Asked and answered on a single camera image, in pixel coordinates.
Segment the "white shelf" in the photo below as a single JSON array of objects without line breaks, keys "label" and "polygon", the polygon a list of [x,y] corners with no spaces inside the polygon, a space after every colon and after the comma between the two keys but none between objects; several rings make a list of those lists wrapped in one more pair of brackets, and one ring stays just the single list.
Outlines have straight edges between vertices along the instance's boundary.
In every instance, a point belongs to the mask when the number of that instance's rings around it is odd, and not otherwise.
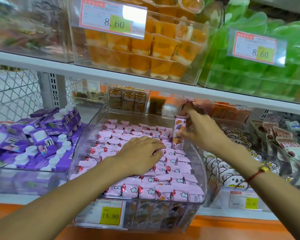
[{"label": "white shelf", "polygon": [[[0,193],[0,204],[13,204],[13,205],[26,205],[35,199],[39,198],[37,195],[24,195],[24,194],[2,194]],[[236,218],[249,218],[257,220],[274,220],[278,218],[271,212],[263,211],[248,211],[248,210],[233,210],[233,209],[217,209],[200,207],[197,215],[205,216],[220,216],[220,217],[236,217]]]},{"label": "white shelf", "polygon": [[54,73],[78,79],[87,79],[108,84],[118,84],[135,88],[151,89],[155,91],[174,93],[193,98],[210,99],[213,101],[222,101],[261,109],[278,110],[288,113],[300,114],[300,104],[291,102],[218,91],[208,88],[200,88],[191,85],[178,84],[164,80],[150,79],[146,77],[122,74],[118,72],[93,69],[77,66],[74,64],[43,60],[39,58],[21,56],[6,52],[0,52],[0,64],[12,67],[26,68],[33,71]]}]

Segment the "person's left hand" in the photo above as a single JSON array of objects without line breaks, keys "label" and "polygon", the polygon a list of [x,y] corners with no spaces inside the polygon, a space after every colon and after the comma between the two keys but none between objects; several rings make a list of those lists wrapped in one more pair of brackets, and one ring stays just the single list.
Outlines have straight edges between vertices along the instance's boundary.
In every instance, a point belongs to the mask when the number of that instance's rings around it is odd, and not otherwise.
[{"label": "person's left hand", "polygon": [[142,175],[149,171],[163,156],[160,149],[166,146],[159,139],[143,136],[132,138],[113,159],[120,165],[126,176]]}]

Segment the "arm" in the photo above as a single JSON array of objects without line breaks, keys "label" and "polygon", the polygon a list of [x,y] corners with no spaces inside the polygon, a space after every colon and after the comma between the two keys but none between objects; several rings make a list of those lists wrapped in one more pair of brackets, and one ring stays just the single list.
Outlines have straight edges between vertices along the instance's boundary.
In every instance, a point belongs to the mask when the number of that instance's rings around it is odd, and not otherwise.
[{"label": "arm", "polygon": [[160,140],[133,138],[113,157],[107,157],[80,177],[41,196],[0,219],[0,239],[52,240],[87,205],[115,182],[142,175],[162,157]]},{"label": "arm", "polygon": [[[258,172],[261,164],[243,145],[231,141],[208,115],[200,115],[189,106],[182,113],[190,116],[193,125],[191,132],[182,133],[184,137],[224,160],[245,179]],[[254,177],[250,185],[292,236],[300,240],[300,191],[270,171]]]}]

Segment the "price label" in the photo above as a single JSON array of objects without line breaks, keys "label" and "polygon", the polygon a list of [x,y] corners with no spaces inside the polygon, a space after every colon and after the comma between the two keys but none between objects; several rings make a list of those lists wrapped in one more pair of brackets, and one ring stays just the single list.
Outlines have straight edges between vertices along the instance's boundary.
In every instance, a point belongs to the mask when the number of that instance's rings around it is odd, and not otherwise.
[{"label": "price label", "polygon": [[121,208],[102,207],[100,224],[119,226]]},{"label": "price label", "polygon": [[236,31],[232,55],[273,65],[276,48],[276,39]]},{"label": "price label", "polygon": [[82,0],[79,26],[118,35],[144,38],[147,9],[109,0]]},{"label": "price label", "polygon": [[259,204],[258,198],[246,198],[246,206],[245,209],[247,210],[257,210]]}]

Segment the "bracelet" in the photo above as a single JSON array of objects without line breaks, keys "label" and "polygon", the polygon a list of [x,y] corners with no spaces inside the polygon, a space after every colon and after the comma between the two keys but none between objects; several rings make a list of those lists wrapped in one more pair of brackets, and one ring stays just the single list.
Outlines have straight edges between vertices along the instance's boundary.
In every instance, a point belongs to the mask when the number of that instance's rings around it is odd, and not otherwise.
[{"label": "bracelet", "polygon": [[259,168],[258,172],[256,172],[255,174],[253,174],[251,177],[249,177],[248,179],[242,181],[240,184],[242,184],[243,182],[247,182],[249,183],[252,179],[254,179],[257,175],[259,175],[260,173],[265,173],[268,172],[270,169],[268,167],[266,167],[264,164],[262,164],[262,166]]}]

